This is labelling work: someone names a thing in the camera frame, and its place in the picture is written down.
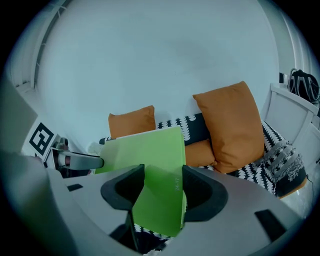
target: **green plastic sheet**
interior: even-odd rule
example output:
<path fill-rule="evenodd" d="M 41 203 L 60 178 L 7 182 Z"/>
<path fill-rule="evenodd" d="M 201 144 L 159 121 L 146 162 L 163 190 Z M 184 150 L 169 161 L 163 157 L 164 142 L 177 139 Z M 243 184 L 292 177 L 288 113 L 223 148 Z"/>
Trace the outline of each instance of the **green plastic sheet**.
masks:
<path fill-rule="evenodd" d="M 182 185 L 186 157 L 180 126 L 107 141 L 100 157 L 104 166 L 96 174 L 144 164 L 144 187 L 132 210 L 134 223 L 175 237 L 186 208 Z"/>

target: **orange cushion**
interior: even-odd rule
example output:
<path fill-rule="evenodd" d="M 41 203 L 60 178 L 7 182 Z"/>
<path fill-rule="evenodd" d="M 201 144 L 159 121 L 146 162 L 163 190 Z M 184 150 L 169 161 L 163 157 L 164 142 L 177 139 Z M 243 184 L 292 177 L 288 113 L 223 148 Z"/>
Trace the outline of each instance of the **orange cushion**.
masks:
<path fill-rule="evenodd" d="M 108 121 L 113 139 L 152 131 L 156 129 L 155 107 L 151 105 L 126 114 L 109 114 Z"/>
<path fill-rule="evenodd" d="M 210 132 L 215 169 L 230 173 L 264 155 L 259 111 L 244 81 L 193 98 Z"/>
<path fill-rule="evenodd" d="M 209 139 L 192 143 L 184 147 L 187 166 L 214 166 L 217 164 Z"/>

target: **black bag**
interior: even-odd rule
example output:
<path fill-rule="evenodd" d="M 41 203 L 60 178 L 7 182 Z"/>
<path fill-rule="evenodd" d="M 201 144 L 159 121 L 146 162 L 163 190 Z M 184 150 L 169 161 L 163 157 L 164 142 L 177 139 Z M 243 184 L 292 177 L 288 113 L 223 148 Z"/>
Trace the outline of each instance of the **black bag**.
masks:
<path fill-rule="evenodd" d="M 319 101 L 319 85 L 316 78 L 311 74 L 304 73 L 301 69 L 291 69 L 288 88 L 293 94 L 312 104 Z"/>

